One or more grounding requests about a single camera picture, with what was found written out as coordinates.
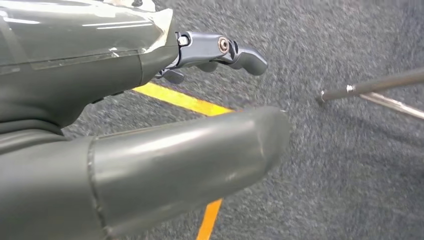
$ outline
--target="gray robot body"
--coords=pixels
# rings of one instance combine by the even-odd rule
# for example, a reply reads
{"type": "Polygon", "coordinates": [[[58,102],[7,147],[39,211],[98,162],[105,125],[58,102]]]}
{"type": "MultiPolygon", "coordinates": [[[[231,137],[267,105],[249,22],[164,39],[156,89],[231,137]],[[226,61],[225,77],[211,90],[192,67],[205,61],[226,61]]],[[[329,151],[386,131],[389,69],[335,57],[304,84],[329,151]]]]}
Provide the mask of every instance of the gray robot body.
{"type": "Polygon", "coordinates": [[[176,32],[172,11],[90,0],[0,0],[2,240],[137,234],[259,181],[289,140],[275,107],[67,140],[84,107],[175,70],[262,74],[252,48],[176,32]]]}

